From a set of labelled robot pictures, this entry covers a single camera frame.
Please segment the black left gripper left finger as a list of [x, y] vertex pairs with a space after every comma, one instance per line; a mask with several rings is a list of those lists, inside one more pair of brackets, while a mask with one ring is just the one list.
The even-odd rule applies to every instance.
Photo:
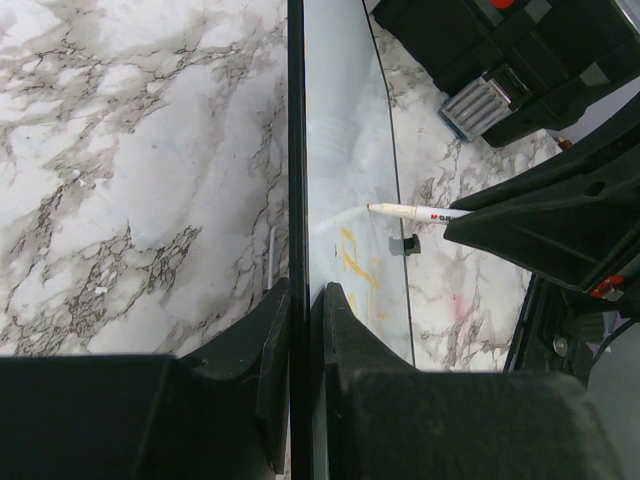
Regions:
[[289, 283], [192, 353], [5, 357], [5, 479], [273, 479], [284, 471]]

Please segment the white whiteboard marker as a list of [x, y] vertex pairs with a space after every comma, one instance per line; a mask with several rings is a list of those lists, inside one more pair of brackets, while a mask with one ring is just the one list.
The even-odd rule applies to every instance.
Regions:
[[447, 225], [451, 221], [470, 214], [470, 211], [429, 206], [409, 206], [390, 203], [368, 204], [370, 213], [425, 224]]

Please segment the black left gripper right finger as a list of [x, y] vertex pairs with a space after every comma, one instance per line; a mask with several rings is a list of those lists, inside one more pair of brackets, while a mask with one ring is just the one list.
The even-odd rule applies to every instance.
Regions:
[[551, 372], [423, 372], [323, 293], [333, 479], [620, 479], [586, 389]]

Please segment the white whiteboard with black frame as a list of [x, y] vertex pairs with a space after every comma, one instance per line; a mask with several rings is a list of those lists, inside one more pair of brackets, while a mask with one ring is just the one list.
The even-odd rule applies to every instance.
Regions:
[[328, 477], [321, 296], [342, 286], [379, 340], [415, 359], [389, 93], [362, 1], [291, 1], [288, 26], [291, 461]]

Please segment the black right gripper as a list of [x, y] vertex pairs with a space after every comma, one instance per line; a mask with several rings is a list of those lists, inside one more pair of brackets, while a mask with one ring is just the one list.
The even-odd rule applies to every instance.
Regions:
[[456, 201], [444, 237], [531, 272], [505, 368], [585, 380], [639, 318], [639, 129], [596, 131]]

